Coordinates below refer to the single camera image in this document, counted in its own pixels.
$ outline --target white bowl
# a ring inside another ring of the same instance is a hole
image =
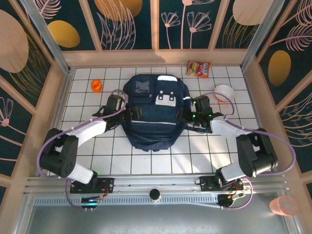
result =
[[[229,100],[234,100],[234,90],[229,86],[225,84],[220,84],[214,89],[215,93],[220,93],[226,96]],[[228,102],[223,96],[216,94],[215,97],[222,102]]]

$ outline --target metal bracket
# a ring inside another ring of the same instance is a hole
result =
[[[108,189],[108,193],[112,194],[114,189],[114,178],[98,178],[95,190],[83,186],[80,182],[74,181],[70,188],[71,194],[102,194],[103,188]]]
[[[202,192],[220,192],[227,191],[227,192],[235,192],[236,190],[244,190],[243,183],[240,179],[233,182],[229,186],[224,186],[220,188],[219,184],[216,183],[214,176],[201,176],[199,178],[200,189]]]

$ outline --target orange cup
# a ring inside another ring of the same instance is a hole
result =
[[[99,93],[102,90],[102,82],[99,79],[95,79],[91,83],[91,89],[95,93]]]
[[[283,195],[270,202],[270,210],[277,215],[295,216],[299,208],[291,196]]]

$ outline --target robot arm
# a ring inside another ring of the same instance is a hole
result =
[[[255,177],[277,167],[277,156],[268,136],[247,132],[230,125],[221,113],[213,113],[207,96],[195,98],[193,104],[195,111],[186,111],[183,114],[188,123],[201,126],[207,133],[222,135],[228,139],[236,138],[238,162],[216,171],[215,181],[219,188],[232,184],[239,178]]]
[[[93,116],[102,117],[115,113],[121,109],[122,97],[110,95],[107,105]],[[90,121],[88,124],[56,138],[43,150],[39,164],[41,168],[47,169],[62,178],[69,178],[94,188],[97,185],[97,173],[84,168],[76,163],[78,147],[89,139],[103,134],[120,123],[123,112],[105,120]],[[61,130],[51,129],[45,142],[53,136],[61,133]]]

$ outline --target black cylinder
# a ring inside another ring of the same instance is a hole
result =
[[[157,201],[160,198],[160,191],[158,189],[152,189],[150,191],[150,198],[153,201]]]

